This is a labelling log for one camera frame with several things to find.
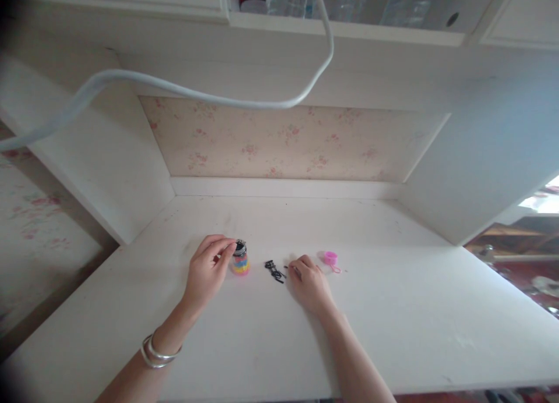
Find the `bangle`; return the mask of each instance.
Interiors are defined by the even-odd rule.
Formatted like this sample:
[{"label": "bangle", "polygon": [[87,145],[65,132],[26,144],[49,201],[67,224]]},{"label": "bangle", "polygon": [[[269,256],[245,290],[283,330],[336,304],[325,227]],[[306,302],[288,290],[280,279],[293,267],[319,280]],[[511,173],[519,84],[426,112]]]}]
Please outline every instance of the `bangle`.
[{"label": "bangle", "polygon": [[[159,369],[159,368],[163,368],[164,366],[169,365],[175,359],[175,357],[179,354],[179,352],[182,349],[182,347],[181,347],[179,349],[179,351],[174,355],[163,355],[162,353],[157,352],[153,348],[153,344],[151,343],[152,339],[153,339],[153,334],[150,334],[147,338],[145,338],[143,340],[143,342],[141,343],[141,347],[140,347],[140,352],[141,352],[142,357],[144,358],[144,362],[146,363],[146,365],[148,367],[150,367],[152,369]],[[162,359],[163,360],[162,363],[155,363],[151,360],[150,356],[148,356],[148,352],[146,352],[146,345],[147,345],[147,350],[148,350],[150,356],[152,356],[156,359]]]},{"label": "bangle", "polygon": [[150,340],[147,342],[147,350],[150,351],[150,353],[155,356],[157,359],[162,359],[164,361],[167,362],[171,362],[173,359],[176,358],[176,356],[179,354],[179,352],[182,350],[182,345],[179,348],[179,350],[176,352],[176,354],[174,355],[163,355],[162,353],[157,352],[154,348],[153,348],[153,335],[155,334],[155,332],[153,332],[151,335],[149,335],[148,337],[150,338]]}]

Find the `desk surface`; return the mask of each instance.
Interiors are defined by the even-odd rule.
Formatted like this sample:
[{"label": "desk surface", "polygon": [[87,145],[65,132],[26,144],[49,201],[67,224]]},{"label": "desk surface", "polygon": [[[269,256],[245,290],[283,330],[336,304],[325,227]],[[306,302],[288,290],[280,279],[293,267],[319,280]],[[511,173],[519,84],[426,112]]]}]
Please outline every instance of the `desk surface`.
[{"label": "desk surface", "polygon": [[95,399],[177,303],[209,233],[246,240],[252,269],[228,273],[162,400],[338,395],[320,326],[263,264],[324,250],[342,269],[328,275],[334,297],[394,393],[559,383],[557,320],[394,201],[178,196],[8,360],[34,399]]}]

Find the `hand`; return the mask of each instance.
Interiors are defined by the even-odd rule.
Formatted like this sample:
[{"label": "hand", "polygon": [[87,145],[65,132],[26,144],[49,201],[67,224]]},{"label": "hand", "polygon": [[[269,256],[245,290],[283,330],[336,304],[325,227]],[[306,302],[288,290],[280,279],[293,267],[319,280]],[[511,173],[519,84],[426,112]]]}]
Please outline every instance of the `hand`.
[{"label": "hand", "polygon": [[289,276],[301,305],[319,319],[337,310],[326,276],[306,254],[289,264]]},{"label": "hand", "polygon": [[194,312],[201,312],[220,290],[236,240],[221,234],[209,235],[190,260],[188,279],[182,301]]}]

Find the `white cable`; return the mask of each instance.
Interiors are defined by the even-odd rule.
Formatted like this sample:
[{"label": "white cable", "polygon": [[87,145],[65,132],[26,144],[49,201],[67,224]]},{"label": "white cable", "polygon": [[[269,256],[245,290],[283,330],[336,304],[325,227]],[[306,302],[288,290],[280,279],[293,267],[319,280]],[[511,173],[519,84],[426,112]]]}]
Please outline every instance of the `white cable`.
[{"label": "white cable", "polygon": [[95,98],[97,94],[105,89],[109,84],[118,80],[131,80],[136,83],[147,84],[159,89],[170,91],[171,93],[180,96],[194,98],[205,102],[216,103],[223,106],[232,106],[246,109],[289,109],[298,105],[307,97],[314,84],[324,72],[332,57],[334,56],[334,36],[330,30],[330,22],[328,21],[328,14],[323,0],[317,0],[320,10],[320,17],[322,24],[326,31],[328,40],[328,57],[324,60],[323,64],[314,74],[309,84],[298,94],[296,97],[284,101],[244,101],[235,100],[227,97],[214,96],[212,94],[202,93],[201,91],[187,89],[186,87],[173,84],[166,80],[152,77],[147,74],[142,74],[135,71],[127,70],[105,70],[92,75],[84,85],[76,92],[74,97],[70,100],[68,105],[58,114],[58,116],[49,120],[45,125],[32,130],[26,135],[19,137],[12,137],[4,141],[0,141],[0,152],[7,150],[14,150],[26,146],[28,144],[39,141],[43,138],[52,135],[57,130],[70,124],[75,117],[77,117]]}]

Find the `pink flower pattern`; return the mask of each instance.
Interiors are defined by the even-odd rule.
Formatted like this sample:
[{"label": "pink flower pattern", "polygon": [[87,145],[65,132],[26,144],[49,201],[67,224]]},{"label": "pink flower pattern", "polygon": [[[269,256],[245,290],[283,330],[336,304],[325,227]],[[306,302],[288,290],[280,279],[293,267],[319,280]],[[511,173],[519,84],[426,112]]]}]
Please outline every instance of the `pink flower pattern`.
[{"label": "pink flower pattern", "polygon": [[140,97],[173,176],[403,182],[443,114]]},{"label": "pink flower pattern", "polygon": [[[0,122],[0,140],[11,136]],[[0,222],[0,246],[10,249],[10,259],[2,262],[10,276],[0,285],[6,295],[0,310],[4,332],[113,244],[26,148],[0,154]]]}]

